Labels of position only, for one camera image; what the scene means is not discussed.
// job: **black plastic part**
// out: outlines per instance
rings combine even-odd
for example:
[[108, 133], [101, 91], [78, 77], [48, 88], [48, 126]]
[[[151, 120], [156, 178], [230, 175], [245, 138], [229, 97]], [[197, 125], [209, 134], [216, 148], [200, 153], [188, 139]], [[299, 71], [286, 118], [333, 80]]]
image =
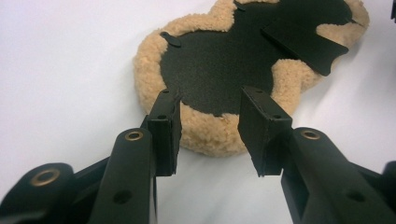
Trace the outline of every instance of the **black plastic part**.
[[108, 158], [105, 158], [75, 174], [73, 189], [77, 196], [70, 206], [64, 223], [87, 223], [98, 193], [100, 183], [106, 170]]
[[381, 175], [381, 191], [388, 206], [396, 214], [396, 161], [391, 161]]
[[[285, 169], [282, 187], [294, 223], [396, 223], [396, 215], [324, 133], [294, 130], [290, 156], [294, 165], [286, 167], [296, 169]], [[302, 203], [294, 201], [299, 191], [290, 191], [296, 186], [307, 196]]]
[[396, 0], [393, 0], [392, 14], [390, 15], [390, 18], [395, 19], [396, 23]]
[[169, 35], [167, 32], [161, 32], [160, 36], [162, 36], [166, 42], [168, 42], [169, 45], [175, 47], [175, 48], [180, 48], [181, 47], [181, 42], [178, 40], [176, 37]]
[[291, 117], [264, 91], [244, 87], [238, 131], [258, 175], [280, 175], [282, 141], [291, 131]]
[[0, 206], [0, 223], [62, 223], [73, 202], [73, 169], [49, 163], [28, 172]]
[[149, 129], [149, 126], [148, 126], [148, 117], [149, 117], [149, 115], [146, 115], [144, 118], [143, 118], [143, 121], [142, 121], [142, 124], [140, 125], [140, 128], [144, 128], [144, 129]]
[[292, 21], [274, 20], [262, 28], [262, 34], [323, 76], [330, 74], [336, 58], [348, 52], [348, 48]]
[[147, 117], [147, 125], [152, 134], [157, 162], [156, 176], [175, 174], [181, 137], [178, 90], [167, 89], [160, 92]]
[[151, 140], [145, 129], [117, 137], [89, 223], [156, 223]]
[[352, 163], [351, 164], [355, 167], [355, 169], [363, 176], [363, 178], [369, 183], [373, 188], [379, 189], [380, 186], [380, 179], [381, 174], [376, 173], [372, 170], [359, 166], [358, 164]]

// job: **circular hole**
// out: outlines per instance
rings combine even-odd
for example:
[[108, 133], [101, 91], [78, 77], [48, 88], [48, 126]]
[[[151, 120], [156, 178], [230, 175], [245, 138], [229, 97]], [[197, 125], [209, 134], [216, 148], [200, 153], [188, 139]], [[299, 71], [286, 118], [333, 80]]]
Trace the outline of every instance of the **circular hole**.
[[125, 134], [125, 139], [128, 141], [136, 141], [143, 137], [141, 132], [130, 132]]
[[320, 138], [320, 135], [313, 132], [313, 131], [308, 131], [304, 130], [301, 132], [301, 135], [305, 138], [311, 139], [311, 140], [318, 140]]
[[49, 168], [48, 170], [44, 170], [36, 174], [30, 180], [30, 184], [35, 187], [45, 186], [55, 181], [60, 174], [61, 172], [58, 169]]
[[357, 190], [354, 190], [354, 189], [348, 189], [346, 191], [346, 196], [348, 197], [348, 199], [353, 200], [358, 203], [363, 203], [364, 201], [366, 201], [366, 198], [364, 197], [364, 195], [362, 195], [360, 192], [358, 192]]
[[53, 172], [48, 172], [48, 173], [44, 173], [40, 176], [37, 177], [38, 181], [48, 181], [50, 179], [52, 179], [55, 176], [55, 173]]
[[117, 192], [113, 197], [113, 202], [117, 204], [128, 203], [132, 198], [132, 192], [129, 190], [122, 190]]

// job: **white table surface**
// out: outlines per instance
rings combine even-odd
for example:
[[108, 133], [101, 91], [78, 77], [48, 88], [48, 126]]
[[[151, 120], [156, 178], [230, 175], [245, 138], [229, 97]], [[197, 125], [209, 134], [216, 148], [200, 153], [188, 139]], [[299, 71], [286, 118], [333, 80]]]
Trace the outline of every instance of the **white table surface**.
[[[75, 172], [107, 157], [144, 113], [132, 58], [152, 30], [215, 0], [0, 3], [0, 200], [29, 170]], [[396, 160], [396, 24], [390, 0], [365, 0], [371, 26], [331, 75], [306, 92], [293, 127], [325, 132], [376, 172]], [[291, 223], [279, 176], [258, 178], [248, 154], [209, 158], [181, 149], [159, 178], [159, 223]]]

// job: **fuzzy material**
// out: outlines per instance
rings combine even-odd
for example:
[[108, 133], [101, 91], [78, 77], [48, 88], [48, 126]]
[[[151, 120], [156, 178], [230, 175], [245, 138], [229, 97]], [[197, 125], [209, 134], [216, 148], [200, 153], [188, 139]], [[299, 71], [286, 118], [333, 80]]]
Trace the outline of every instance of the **fuzzy material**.
[[[237, 0], [241, 4], [265, 2], [276, 4], [278, 0]], [[321, 24], [317, 34], [340, 45], [351, 48], [369, 25], [369, 17], [360, 0], [345, 0], [349, 5], [354, 23], [345, 25]], [[158, 93], [166, 89], [161, 75], [160, 61], [168, 43], [161, 36], [167, 32], [180, 36], [194, 31], [227, 32], [233, 26], [233, 0], [219, 0], [207, 14], [191, 14], [169, 22], [162, 29], [148, 35], [134, 57], [134, 83], [140, 104], [149, 113]], [[274, 88], [271, 97], [288, 113], [292, 114], [300, 101], [302, 92], [315, 86], [322, 76], [300, 60], [279, 60], [273, 67]], [[183, 126], [180, 145], [209, 156], [223, 157], [246, 152], [237, 125], [239, 116], [223, 114], [215, 117], [180, 105]]]

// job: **sheepskin pad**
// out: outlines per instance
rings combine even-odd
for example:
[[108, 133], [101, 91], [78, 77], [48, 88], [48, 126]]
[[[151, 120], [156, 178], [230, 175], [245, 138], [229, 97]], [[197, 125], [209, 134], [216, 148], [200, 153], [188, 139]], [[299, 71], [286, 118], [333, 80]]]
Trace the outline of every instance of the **sheepskin pad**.
[[[228, 87], [228, 89], [223, 88], [224, 92], [220, 92], [219, 90], [222, 90], [221, 85], [223, 85], [223, 83], [218, 80], [217, 82], [219, 83], [207, 83], [211, 78], [202, 80], [202, 83], [196, 81], [199, 80], [196, 76], [200, 73], [210, 74], [213, 68], [210, 68], [209, 65], [212, 63], [208, 63], [207, 66], [202, 63], [198, 63], [198, 66], [191, 66], [190, 64], [188, 68], [179, 71], [176, 70], [182, 67], [184, 63], [179, 64], [177, 67], [175, 67], [177, 61], [168, 63], [171, 62], [169, 60], [169, 55], [177, 52], [177, 49], [174, 49], [174, 47], [168, 44], [165, 38], [162, 37], [162, 32], [166, 32], [182, 40], [185, 37], [193, 35], [201, 35], [203, 38], [213, 35], [214, 38], [217, 38], [217, 36], [221, 34], [230, 34], [234, 32], [232, 29], [235, 28], [236, 24], [239, 22], [239, 18], [241, 18], [239, 15], [241, 13], [246, 13], [245, 15], [248, 15], [250, 8], [265, 8], [262, 12], [264, 21], [270, 21], [272, 18], [275, 19], [279, 16], [283, 17], [283, 19], [288, 17], [286, 18], [287, 20], [300, 23], [300, 25], [303, 24], [306, 27], [313, 27], [317, 35], [323, 36], [350, 49], [364, 34], [369, 25], [368, 13], [360, 0], [237, 0], [236, 2], [238, 2], [242, 8], [238, 9], [236, 6], [237, 4], [233, 0], [218, 0], [207, 14], [187, 15], [169, 22], [163, 28], [148, 35], [139, 46], [137, 54], [134, 57], [134, 83], [140, 99], [140, 104], [145, 111], [149, 113], [160, 91], [168, 87], [181, 88], [182, 94], [186, 92], [186, 98], [184, 101], [182, 99], [182, 103], [180, 104], [181, 122], [183, 126], [180, 145], [209, 156], [231, 156], [247, 151], [237, 131], [239, 116], [236, 108], [239, 104], [233, 103], [234, 105], [231, 107], [222, 104], [227, 101], [227, 99], [232, 99], [231, 101], [234, 102], [239, 100], [236, 94], [239, 92], [240, 88], [236, 87], [250, 85], [264, 89], [271, 94], [271, 97], [288, 114], [291, 115], [299, 103], [301, 93], [315, 86], [323, 77], [301, 60], [285, 56], [287, 54], [279, 56], [275, 60], [274, 57], [272, 57], [270, 63], [260, 63], [261, 58], [257, 53], [249, 54], [250, 51], [241, 52], [241, 56], [248, 55], [252, 59], [251, 61], [258, 61], [258, 58], [260, 60], [255, 63], [250, 63], [250, 61], [247, 60], [244, 60], [243, 63], [239, 63], [239, 60], [235, 59], [233, 53], [233, 57], [231, 57], [233, 60], [219, 60], [216, 62], [216, 64], [219, 64], [218, 67], [222, 70], [216, 68], [214, 71], [216, 71], [217, 74], [221, 72], [235, 72], [236, 70], [239, 71], [239, 69], [240, 71], [256, 71], [258, 75], [254, 74], [254, 72], [250, 75], [256, 76], [259, 80], [244, 79], [246, 74], [238, 75], [238, 77], [227, 77], [224, 75], [229, 79], [238, 81], [230, 82], [235, 91], [231, 92], [230, 87]], [[329, 6], [340, 7], [340, 10], [334, 10], [333, 8], [333, 14], [325, 13], [325, 10], [330, 10]], [[311, 12], [316, 16], [310, 17], [309, 15]], [[326, 17], [325, 14], [329, 14], [330, 16], [336, 15], [337, 18], [331, 20], [329, 16]], [[251, 24], [252, 27], [261, 27], [265, 25], [262, 23], [263, 21], [254, 18], [254, 20], [251, 20], [251, 23], [247, 24]], [[260, 29], [257, 30], [257, 34], [256, 32], [252, 33], [254, 33], [252, 35], [260, 35]], [[238, 39], [238, 41], [243, 43], [244, 39]], [[222, 57], [223, 56], [220, 55], [214, 58], [221, 59]], [[234, 68], [227, 64], [227, 62], [232, 63]], [[195, 97], [196, 102], [194, 102], [195, 98], [189, 95], [188, 90], [183, 90], [186, 85], [182, 85], [184, 83], [180, 84], [184, 81], [183, 78], [178, 78], [177, 72], [180, 71], [183, 76], [194, 76], [194, 78], [191, 78], [192, 83], [190, 83], [190, 86], [193, 87], [196, 85], [197, 87], [202, 87], [203, 91], [199, 93], [199, 97]], [[228, 83], [227, 78], [222, 79], [224, 83]]]

